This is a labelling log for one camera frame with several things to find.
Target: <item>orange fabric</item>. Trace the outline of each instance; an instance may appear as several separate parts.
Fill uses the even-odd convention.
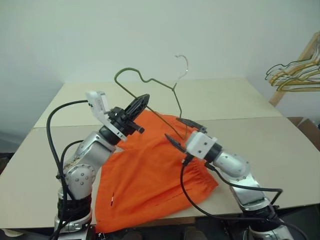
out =
[[[180,134],[186,127],[175,116],[162,115]],[[180,186],[185,154],[174,148],[164,133],[177,134],[152,112],[145,110],[135,121],[143,134],[135,132],[119,144],[103,165],[95,204],[96,230],[113,232],[165,217],[190,207]],[[204,161],[194,159],[185,168],[183,180],[190,197],[202,202],[218,185]]]

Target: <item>beige tabletop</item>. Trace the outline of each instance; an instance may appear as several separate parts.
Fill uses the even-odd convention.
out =
[[[320,202],[320,152],[284,117],[199,121],[227,150],[242,155],[263,187],[283,188],[282,208]],[[99,125],[53,127],[59,155],[70,142],[81,140]],[[57,213],[59,182],[45,128],[33,129],[0,176],[0,228],[52,227]],[[240,212],[226,184],[200,204],[213,214]],[[92,193],[95,205],[99,176]],[[193,207],[167,218],[202,216]]]
[[[319,151],[245,79],[180,82],[179,87],[177,94],[180,94],[183,117],[198,120],[226,149],[247,159],[263,187],[283,188],[277,202],[282,208],[320,202]],[[111,106],[119,103],[118,106],[125,107],[132,100],[112,83],[65,84],[0,175],[0,228],[53,226],[60,184],[54,177],[57,169],[48,145],[45,120],[53,108],[84,99],[88,90],[106,92]],[[157,95],[159,91],[152,85],[144,86],[139,94],[142,93],[151,93],[150,104],[156,110],[178,114],[178,108],[167,101],[172,97],[168,93]],[[61,110],[54,116],[52,125],[59,155],[70,142],[84,139],[100,128],[86,104]],[[93,186],[93,207],[99,180],[98,175]],[[200,206],[213,214],[239,212],[228,186],[217,181],[220,185]],[[167,218],[201,215],[190,207]]]

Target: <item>gray floor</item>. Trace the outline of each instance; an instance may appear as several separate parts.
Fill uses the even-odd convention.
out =
[[[295,208],[290,213],[282,213],[281,218],[289,224],[294,224],[302,229],[309,240],[320,239],[320,211],[319,205]],[[188,225],[154,226],[142,228],[129,228],[114,233],[101,235],[100,240],[120,240],[128,231],[139,231],[144,240],[181,240],[183,232]],[[199,217],[195,226],[204,232],[208,240],[240,240],[244,226],[236,223],[234,225],[217,221],[210,217]],[[291,231],[294,240],[303,240],[299,233]],[[19,237],[10,238],[0,230],[0,240],[46,240],[47,236],[34,233],[24,234]]]

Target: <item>wooden stand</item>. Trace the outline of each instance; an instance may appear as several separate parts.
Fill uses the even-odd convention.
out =
[[[313,55],[313,43],[317,40],[317,38],[320,36],[320,32],[316,32],[312,39],[309,41],[307,46],[304,48],[303,52],[298,58],[298,61],[301,60],[308,60]],[[280,100],[283,98],[283,96],[286,94],[285,91],[276,91],[272,97],[269,99],[269,103],[271,103],[274,107],[280,102]]]

